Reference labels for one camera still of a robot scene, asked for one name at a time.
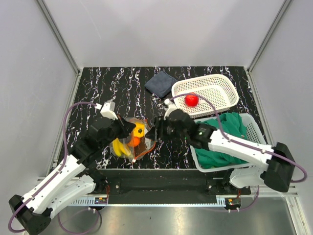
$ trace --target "red apple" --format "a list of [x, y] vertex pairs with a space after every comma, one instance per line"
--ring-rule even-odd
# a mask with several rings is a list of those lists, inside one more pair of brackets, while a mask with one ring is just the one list
[[199, 103], [199, 98], [195, 95], [188, 94], [185, 96], [185, 104], [191, 107], [195, 107]]

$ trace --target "white laundry basket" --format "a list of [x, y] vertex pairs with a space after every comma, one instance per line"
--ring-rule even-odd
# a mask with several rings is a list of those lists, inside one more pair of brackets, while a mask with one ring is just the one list
[[[228, 79], [221, 74], [213, 74], [179, 81], [172, 86], [172, 96], [183, 93], [196, 93], [207, 98], [218, 112], [228, 110], [238, 103], [239, 97], [236, 88]], [[185, 97], [174, 99], [176, 106], [188, 113], [192, 118], [199, 118], [214, 114], [211, 106], [204, 100], [199, 100], [196, 107], [185, 104]]]
[[[243, 121], [243, 125], [246, 127], [246, 137], [247, 137], [248, 141], [251, 141], [254, 143], [267, 144], [262, 133], [261, 133], [261, 130], [260, 130], [258, 124], [255, 122], [253, 116], [251, 116], [250, 114], [239, 114], [239, 115], [241, 116], [241, 119]], [[206, 121], [209, 119], [216, 119], [216, 117], [201, 118], [201, 119], [195, 120], [195, 122]], [[227, 169], [231, 169], [231, 168], [241, 168], [241, 167], [247, 167], [247, 166], [253, 165], [250, 163], [237, 164], [237, 165], [236, 164], [232, 164], [232, 165], [230, 164], [230, 165], [223, 166], [223, 167], [204, 169], [204, 168], [202, 168], [202, 166], [198, 162], [198, 158], [197, 158], [194, 147], [190, 146], [190, 150], [191, 150], [192, 158], [195, 161], [196, 168], [201, 172], [214, 172], [214, 171], [227, 170]]]

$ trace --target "dark blue cloth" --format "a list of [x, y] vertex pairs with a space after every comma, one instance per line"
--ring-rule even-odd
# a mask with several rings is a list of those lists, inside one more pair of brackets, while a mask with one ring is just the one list
[[145, 88], [156, 94], [158, 97], [163, 98], [171, 91], [172, 86], [176, 82], [177, 80], [175, 78], [171, 77], [166, 72], [161, 71], [146, 82]]

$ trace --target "yellow banana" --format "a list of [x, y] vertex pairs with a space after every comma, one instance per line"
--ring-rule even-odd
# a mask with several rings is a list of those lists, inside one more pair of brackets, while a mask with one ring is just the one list
[[122, 156], [122, 151], [120, 149], [119, 143], [120, 141], [118, 140], [118, 138], [113, 140], [113, 150], [118, 157]]
[[121, 143], [119, 139], [117, 139], [117, 141], [118, 141], [118, 146], [119, 146], [120, 151], [122, 151], [122, 153], [124, 153], [127, 157], [130, 156], [131, 151], [129, 147], [126, 144]]

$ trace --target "green cloth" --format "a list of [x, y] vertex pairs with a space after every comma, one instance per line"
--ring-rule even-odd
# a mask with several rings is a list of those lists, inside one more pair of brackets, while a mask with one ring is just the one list
[[[246, 127], [238, 113], [225, 113], [220, 115], [224, 132], [246, 140]], [[202, 123], [210, 124], [219, 129], [219, 123], [216, 119], [210, 119]], [[225, 153], [207, 151], [195, 148], [199, 164], [205, 168], [221, 167], [229, 164], [243, 164], [239, 158], [232, 157]]]

